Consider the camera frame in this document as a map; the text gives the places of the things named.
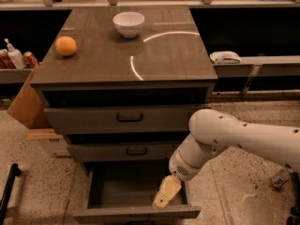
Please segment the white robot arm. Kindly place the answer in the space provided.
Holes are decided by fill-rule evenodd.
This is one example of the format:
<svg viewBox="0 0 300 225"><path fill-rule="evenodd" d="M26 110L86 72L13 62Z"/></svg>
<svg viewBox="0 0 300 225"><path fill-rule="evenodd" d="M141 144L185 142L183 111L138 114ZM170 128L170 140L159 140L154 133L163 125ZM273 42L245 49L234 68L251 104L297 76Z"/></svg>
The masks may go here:
<svg viewBox="0 0 300 225"><path fill-rule="evenodd" d="M162 180L153 206L165 208L184 182L193 179L207 161L230 146L300 172L299 127L253 124L223 112L202 109L191 115L188 135L170 158L170 174Z"/></svg>

